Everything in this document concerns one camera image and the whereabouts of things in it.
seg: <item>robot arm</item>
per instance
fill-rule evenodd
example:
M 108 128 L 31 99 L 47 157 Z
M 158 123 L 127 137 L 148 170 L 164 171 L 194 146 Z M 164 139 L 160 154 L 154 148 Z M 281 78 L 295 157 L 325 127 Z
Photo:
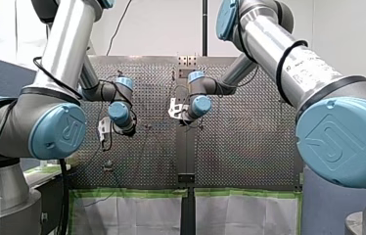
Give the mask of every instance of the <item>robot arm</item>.
M 123 134 L 135 132 L 135 120 L 129 113 L 132 80 L 118 77 L 115 82 L 99 81 L 85 55 L 92 24 L 102 15 L 101 5 L 97 0 L 61 1 L 41 70 L 22 90 L 7 117 L 0 137 L 0 161 L 63 159 L 79 148 L 86 119 L 74 90 L 81 71 L 83 96 L 91 101 L 112 102 L 109 113 L 115 125 Z M 9 103 L 0 101 L 0 122 Z
M 293 15 L 283 3 L 223 0 L 218 37 L 244 54 L 217 81 L 201 71 L 190 74 L 191 102 L 175 118 L 205 115 L 211 108 L 206 95 L 233 94 L 231 86 L 259 64 L 297 109 L 297 147 L 308 166 L 332 183 L 366 188 L 366 78 L 330 67 L 291 35 L 292 28 Z

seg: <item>green tape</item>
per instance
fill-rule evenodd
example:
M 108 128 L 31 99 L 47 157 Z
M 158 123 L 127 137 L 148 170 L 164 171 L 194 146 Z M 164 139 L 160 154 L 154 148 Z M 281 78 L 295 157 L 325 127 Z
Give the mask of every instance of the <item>green tape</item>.
M 301 235 L 301 219 L 302 219 L 302 193 L 298 196 L 298 212 L 297 212 L 297 235 Z
M 258 198 L 277 198 L 277 199 L 297 199 L 299 192 L 275 192 L 266 190 L 251 189 L 195 189 L 196 197 L 228 197 L 228 196 L 247 196 Z
M 100 188 L 94 190 L 71 190 L 75 198 L 145 198 L 145 199 L 164 199 L 164 198 L 185 198 L 187 190 L 135 190 L 135 189 L 113 189 Z
M 61 167 L 59 165 L 45 166 L 42 169 L 40 167 L 35 167 L 30 170 L 25 171 L 24 173 L 55 173 L 61 171 Z
M 73 234 L 73 207 L 74 207 L 74 201 L 75 198 L 73 197 L 73 194 L 71 192 L 69 192 L 69 231 L 68 231 L 68 235 L 72 235 Z

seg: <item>pegboard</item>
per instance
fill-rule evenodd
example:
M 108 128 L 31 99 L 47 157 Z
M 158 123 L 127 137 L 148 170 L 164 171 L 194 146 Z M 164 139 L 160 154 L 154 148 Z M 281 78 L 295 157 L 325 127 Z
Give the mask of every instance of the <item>pegboard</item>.
M 233 61 L 198 58 L 197 66 L 207 76 L 219 78 Z M 167 113 L 169 100 L 175 97 L 176 79 L 181 79 L 176 75 L 184 66 L 177 58 L 95 57 L 91 62 L 102 79 L 118 70 L 134 79 L 138 127 L 133 138 L 114 134 L 112 149 L 103 153 L 94 126 L 106 116 L 108 104 L 83 102 L 89 128 L 77 152 L 73 188 L 176 188 L 177 169 L 183 163 L 194 166 L 196 187 L 299 190 L 302 161 L 295 143 L 296 113 L 280 102 L 276 86 L 262 70 L 236 95 L 212 97 L 213 108 L 204 118 L 202 130 L 183 140 L 192 143 L 182 144 L 177 136 L 184 136 L 186 129 L 178 127 L 178 121 Z M 182 150 L 188 146 L 194 151 Z M 195 156 L 183 155 L 182 161 L 182 151 Z M 113 172 L 103 171 L 107 161 L 114 163 Z
M 198 67 L 206 76 L 219 78 L 233 61 L 198 58 Z M 212 110 L 196 138 L 197 187 L 299 190 L 302 161 L 295 116 L 296 110 L 282 102 L 263 69 L 235 95 L 213 96 Z
M 101 79 L 116 75 L 117 71 L 133 78 L 132 109 L 138 118 L 137 132 L 132 138 L 113 134 L 112 149 L 102 152 L 96 125 L 98 119 L 107 116 L 108 103 L 82 102 L 89 128 L 77 152 L 72 187 L 174 188 L 176 122 L 168 118 L 167 110 L 175 86 L 177 59 L 95 57 L 91 63 Z M 114 164 L 113 171 L 103 171 L 108 161 Z

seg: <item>white wall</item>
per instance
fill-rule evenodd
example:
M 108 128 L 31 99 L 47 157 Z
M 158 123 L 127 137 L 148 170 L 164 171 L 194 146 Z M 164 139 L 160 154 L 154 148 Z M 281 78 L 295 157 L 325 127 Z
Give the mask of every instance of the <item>white wall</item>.
M 32 59 L 43 54 L 46 26 L 30 0 L 0 0 L 0 60 L 36 69 Z
M 105 55 L 128 0 L 117 0 L 94 25 L 91 40 Z M 312 41 L 312 0 L 284 0 L 296 17 L 294 35 Z M 217 39 L 215 22 L 221 0 L 208 1 L 210 56 L 238 56 L 230 42 Z M 110 55 L 175 56 L 202 54 L 202 0 L 133 0 Z
M 343 74 L 366 76 L 366 1 L 314 0 L 313 49 Z

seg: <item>white cloth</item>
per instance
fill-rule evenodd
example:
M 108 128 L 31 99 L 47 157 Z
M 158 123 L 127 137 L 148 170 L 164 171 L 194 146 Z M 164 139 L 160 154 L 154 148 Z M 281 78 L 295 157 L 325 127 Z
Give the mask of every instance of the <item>white cloth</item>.
M 298 235 L 299 198 L 196 198 L 197 235 Z
M 76 198 L 70 234 L 180 235 L 181 201 L 181 198 Z

